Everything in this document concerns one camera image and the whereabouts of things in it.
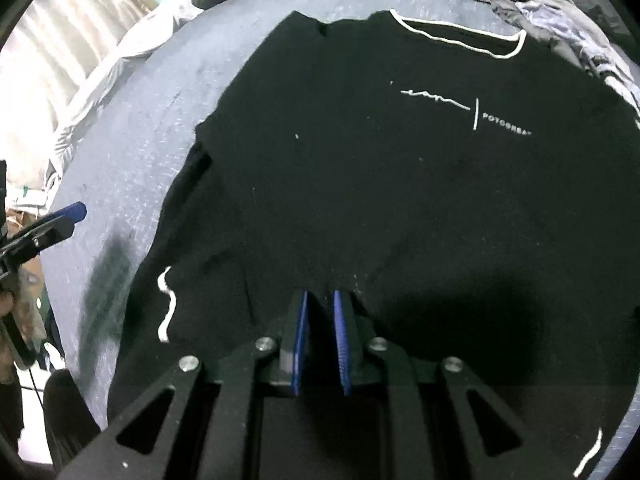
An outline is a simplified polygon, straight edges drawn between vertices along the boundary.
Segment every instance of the round bolt head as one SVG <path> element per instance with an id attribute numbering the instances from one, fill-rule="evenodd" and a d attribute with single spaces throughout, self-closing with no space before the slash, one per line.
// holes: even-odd
<path id="1" fill-rule="evenodd" d="M 369 348 L 374 352 L 384 352 L 387 348 L 386 339 L 383 337 L 375 337 L 369 341 Z"/>
<path id="2" fill-rule="evenodd" d="M 193 355 L 185 355 L 180 358 L 180 361 L 178 361 L 178 366 L 183 372 L 191 372 L 191 370 L 195 370 L 199 364 L 200 361 L 198 361 L 198 358 Z"/>
<path id="3" fill-rule="evenodd" d="M 273 337 L 261 337 L 256 340 L 255 347 L 260 352 L 268 352 L 269 350 L 273 350 L 276 346 L 276 340 Z"/>
<path id="4" fill-rule="evenodd" d="M 457 374 L 458 372 L 462 371 L 463 367 L 464 363 L 462 362 L 462 359 L 453 356 L 444 359 L 444 368 L 447 372 Z"/>

